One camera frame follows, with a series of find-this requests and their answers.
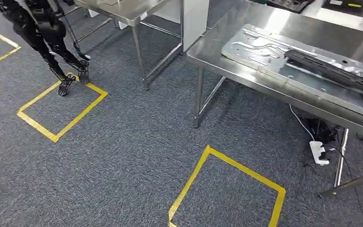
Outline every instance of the black bar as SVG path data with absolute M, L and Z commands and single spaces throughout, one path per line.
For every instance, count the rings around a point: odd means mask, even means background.
M 321 192 L 320 195 L 321 195 L 321 197 L 336 195 L 338 192 L 357 187 L 357 186 L 359 186 L 361 184 L 363 184 L 363 176 L 361 176 L 359 178 L 356 178 L 356 179 L 354 179 L 352 181 L 349 181 L 347 183 L 344 183 L 339 187 L 332 188 L 332 189 L 329 189 L 327 191 Z

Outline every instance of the table leg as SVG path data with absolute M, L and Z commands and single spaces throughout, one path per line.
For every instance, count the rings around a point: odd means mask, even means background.
M 197 87 L 196 87 L 195 106 L 194 106 L 194 121 L 193 121 L 193 126 L 196 128 L 199 126 L 199 112 L 201 110 L 203 80 L 204 80 L 204 68 L 198 68 Z
M 180 43 L 181 53 L 184 53 L 184 0 L 180 0 Z
M 363 184 L 363 176 L 356 178 L 352 181 L 349 181 L 347 183 L 344 183 L 338 187 L 334 187 L 332 189 L 329 189 L 327 191 L 322 192 L 320 195 L 321 197 L 326 197 L 326 196 L 330 196 L 330 195 L 336 195 L 338 192 L 350 189 L 350 188 L 355 188 L 356 186 L 359 186 Z
M 345 156 L 345 153 L 346 153 L 346 144 L 347 144 L 348 132 L 349 132 L 348 129 L 344 129 L 342 141 L 340 143 L 340 153 L 341 153 L 341 155 L 340 155 L 340 158 L 339 158 L 339 162 L 337 163 L 337 171 L 336 171 L 336 175 L 335 175 L 335 182 L 333 184 L 334 188 L 340 186 L 340 180 L 341 180 L 341 177 L 342 177 L 343 164 L 344 164 L 344 158 L 345 158 L 343 156 Z
M 140 43 L 138 41 L 138 29 L 137 29 L 137 26 L 133 26 L 132 30 L 133 30 L 134 43 L 136 45 L 136 50 L 137 50 L 138 65 L 140 66 L 141 76 L 143 78 L 144 89 L 148 90 L 148 78 L 147 78 L 147 75 L 145 74 L 144 62 L 143 62 L 143 58 L 141 57 L 141 49 L 140 49 Z

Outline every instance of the black robot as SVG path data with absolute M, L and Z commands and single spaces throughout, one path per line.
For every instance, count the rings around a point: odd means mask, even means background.
M 65 2 L 69 5 L 74 4 L 73 0 L 65 0 Z M 69 86 L 76 78 L 67 76 L 63 72 L 55 57 L 49 52 L 44 40 L 53 52 L 77 69 L 80 82 L 88 83 L 88 61 L 79 61 L 66 48 L 63 41 L 66 36 L 66 28 L 63 22 L 59 20 L 60 16 L 63 15 L 63 9 L 56 2 L 58 11 L 55 12 L 48 0 L 25 0 L 25 3 L 33 16 L 15 0 L 0 0 L 0 11 L 6 19 L 13 23 L 14 31 L 41 54 L 51 71 L 61 81 L 58 94 L 65 96 Z

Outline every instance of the power cord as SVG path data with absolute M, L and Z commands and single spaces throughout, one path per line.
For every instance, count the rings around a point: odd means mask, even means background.
M 293 115 L 297 118 L 298 122 L 300 123 L 300 125 L 308 132 L 308 134 L 311 136 L 312 141 L 315 141 L 314 136 L 311 134 L 310 130 L 308 130 L 304 124 L 301 122 L 300 118 L 295 114 L 295 112 L 293 111 L 292 105 L 289 104 L 290 107 L 290 111 L 293 113 Z
M 324 144 L 324 145 L 322 145 L 322 147 L 330 147 L 330 148 L 337 150 L 340 153 L 340 155 L 343 157 L 343 160 L 345 161 L 345 163 L 347 165 L 348 173 L 350 174 L 351 180 L 353 180 L 354 178 L 353 178 L 353 174 L 351 173 L 350 165 L 348 164 L 346 157 L 342 154 L 342 152 L 339 149 L 337 149 L 336 147 L 328 145 L 328 144 Z M 356 187 L 354 187 L 354 191 L 355 191 L 355 194 L 357 195 L 358 206 L 360 207 L 361 213 L 363 214 L 363 206 L 361 205 L 360 196 L 358 195 L 358 191 L 357 191 Z

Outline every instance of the floor marking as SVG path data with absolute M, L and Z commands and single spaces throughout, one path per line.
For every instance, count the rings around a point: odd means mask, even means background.
M 78 77 L 72 73 L 68 73 L 68 75 L 71 74 L 76 77 L 76 80 L 78 80 Z M 82 117 L 84 117 L 88 112 L 94 108 L 108 93 L 106 91 L 101 90 L 100 88 L 92 85 L 91 83 L 85 84 L 90 89 L 94 90 L 95 92 L 99 93 L 100 96 L 93 101 L 85 110 L 83 110 L 77 117 L 75 117 L 68 125 L 66 125 L 58 134 L 53 134 L 46 128 L 44 128 L 42 125 L 40 125 L 38 122 L 34 121 L 31 117 L 29 117 L 27 114 L 25 114 L 23 111 L 34 104 L 36 101 L 38 101 L 40 98 L 48 94 L 50 91 L 54 90 L 57 86 L 59 86 L 60 81 L 54 83 L 52 86 L 50 86 L 48 89 L 43 91 L 41 94 L 37 95 L 37 97 L 33 98 L 30 102 L 24 104 L 22 107 L 20 107 L 19 111 L 17 112 L 17 116 L 19 116 L 21 119 L 23 119 L 25 122 L 27 122 L 29 125 L 37 129 L 40 133 L 42 133 L 44 136 L 48 137 L 53 142 L 57 142 L 61 136 L 63 136 L 67 131 L 71 129 Z
M 210 146 L 207 146 L 202 153 L 201 157 L 198 160 L 198 163 L 192 172 L 191 176 L 187 180 L 186 184 L 184 185 L 183 189 L 180 191 L 180 194 L 177 196 L 176 200 L 173 202 L 172 206 L 170 207 L 168 211 L 169 219 L 168 219 L 168 226 L 169 227 L 177 227 L 175 224 L 172 223 L 172 218 L 174 214 L 177 211 L 177 208 L 180 206 L 180 203 L 184 199 L 184 197 L 187 194 L 187 191 L 189 190 L 191 184 L 193 183 L 194 179 L 196 178 L 199 170 L 202 168 L 202 165 L 204 164 L 205 160 L 207 159 L 208 155 L 211 154 L 218 159 L 226 162 L 227 164 L 230 164 L 240 171 L 244 172 L 245 174 L 253 177 L 254 179 L 258 180 L 259 182 L 265 184 L 266 186 L 274 189 L 277 191 L 277 197 L 275 200 L 275 205 L 273 207 L 272 216 L 270 218 L 268 227 L 276 227 L 277 221 L 279 220 L 280 211 L 282 210 L 283 201 L 285 199 L 286 190 L 277 185 L 276 183 L 270 181 L 269 179 L 257 174 L 256 172 L 250 170 L 249 168 L 243 166 L 242 164 L 232 160 L 231 158 L 227 157 L 226 155 L 220 153 L 219 151 L 216 151 L 215 149 L 212 149 Z
M 21 48 L 21 47 L 20 47 L 17 43 L 15 43 L 15 42 L 11 41 L 10 39 L 8 39 L 8 38 L 4 37 L 4 36 L 3 36 L 3 35 L 1 35 L 1 34 L 0 34 L 0 39 L 1 39 L 2 41 L 4 41 L 4 42 L 8 43 L 9 45 L 11 45 L 11 46 L 13 46 L 13 47 L 15 48 L 15 49 L 13 49 L 12 51 L 10 51 L 9 53 L 7 53 L 7 54 L 4 54 L 4 55 L 0 56 L 0 60 L 2 60 L 2 59 L 4 59 L 4 58 L 8 57 L 9 55 L 13 54 L 14 52 L 18 51 L 18 50 Z

